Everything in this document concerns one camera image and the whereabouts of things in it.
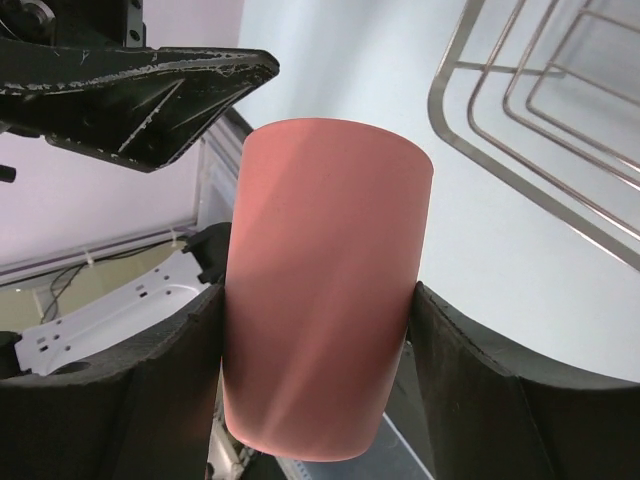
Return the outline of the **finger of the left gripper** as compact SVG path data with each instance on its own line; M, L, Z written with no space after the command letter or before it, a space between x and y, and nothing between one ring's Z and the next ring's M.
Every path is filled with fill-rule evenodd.
M149 173L178 160L279 70L263 50L2 39L1 121L13 134Z

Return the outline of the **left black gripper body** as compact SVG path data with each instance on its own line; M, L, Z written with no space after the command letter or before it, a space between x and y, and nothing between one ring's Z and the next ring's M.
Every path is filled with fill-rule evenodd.
M144 48L143 3L131 0L3 0L1 36L47 46Z

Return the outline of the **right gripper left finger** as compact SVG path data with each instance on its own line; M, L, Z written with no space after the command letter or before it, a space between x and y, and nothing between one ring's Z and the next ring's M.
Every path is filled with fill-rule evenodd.
M222 354L214 285L160 323L47 376L1 334L4 479L202 479Z

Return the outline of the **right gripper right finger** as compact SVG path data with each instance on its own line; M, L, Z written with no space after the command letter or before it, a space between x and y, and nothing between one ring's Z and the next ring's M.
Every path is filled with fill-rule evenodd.
M638 478L637 383L526 348L422 283L410 335L436 478Z

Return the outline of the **pink cup orange handle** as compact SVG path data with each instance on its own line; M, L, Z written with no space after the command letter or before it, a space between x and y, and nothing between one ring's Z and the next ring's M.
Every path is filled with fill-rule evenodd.
M328 118L246 139L225 278L224 413L274 456L357 457L399 364L434 167L413 142Z

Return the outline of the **metal wire dish rack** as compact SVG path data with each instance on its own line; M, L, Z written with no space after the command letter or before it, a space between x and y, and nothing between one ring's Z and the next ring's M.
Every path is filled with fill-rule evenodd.
M446 144L638 266L637 2L466 2L427 112Z

